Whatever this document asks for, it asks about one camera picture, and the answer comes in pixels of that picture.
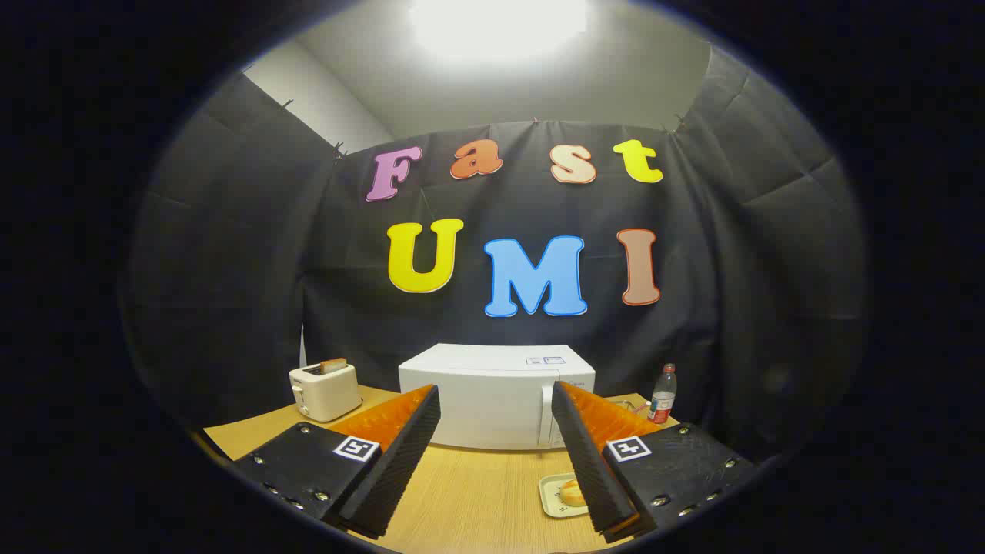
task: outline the white toaster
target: white toaster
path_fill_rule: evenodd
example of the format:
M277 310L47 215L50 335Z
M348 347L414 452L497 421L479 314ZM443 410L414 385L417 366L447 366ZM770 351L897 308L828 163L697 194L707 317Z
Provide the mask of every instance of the white toaster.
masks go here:
M331 421L362 404L356 368L344 358L288 373L297 410L315 421Z

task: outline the bread roll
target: bread roll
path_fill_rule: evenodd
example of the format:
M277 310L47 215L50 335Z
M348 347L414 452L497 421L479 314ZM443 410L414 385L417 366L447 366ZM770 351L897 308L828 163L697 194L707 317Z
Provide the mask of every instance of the bread roll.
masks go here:
M585 497L581 496L577 480L571 479L560 486L560 500L569 506L585 505Z

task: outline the plastic bottle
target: plastic bottle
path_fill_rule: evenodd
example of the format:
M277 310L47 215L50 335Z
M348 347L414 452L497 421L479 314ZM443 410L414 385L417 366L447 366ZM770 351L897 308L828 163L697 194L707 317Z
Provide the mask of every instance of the plastic bottle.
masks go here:
M677 396L677 376L674 364L664 366L664 371L653 387L653 399L650 401L650 412L646 419L653 423L664 423L671 415L674 397Z

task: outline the small plate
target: small plate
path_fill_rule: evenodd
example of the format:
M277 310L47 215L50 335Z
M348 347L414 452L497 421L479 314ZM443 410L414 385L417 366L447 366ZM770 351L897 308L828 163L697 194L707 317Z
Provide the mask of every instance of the small plate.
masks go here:
M541 506L552 518L570 518L588 514L587 506L569 506L560 500L560 486L574 479L574 473L548 475L541 479Z

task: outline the microwave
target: microwave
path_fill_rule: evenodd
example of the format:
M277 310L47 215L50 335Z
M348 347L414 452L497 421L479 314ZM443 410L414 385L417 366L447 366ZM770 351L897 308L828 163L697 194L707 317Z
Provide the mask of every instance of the microwave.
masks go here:
M435 344L399 367L400 391L435 384L441 419L431 442L490 450L560 449L554 383L589 392L595 370L555 346Z

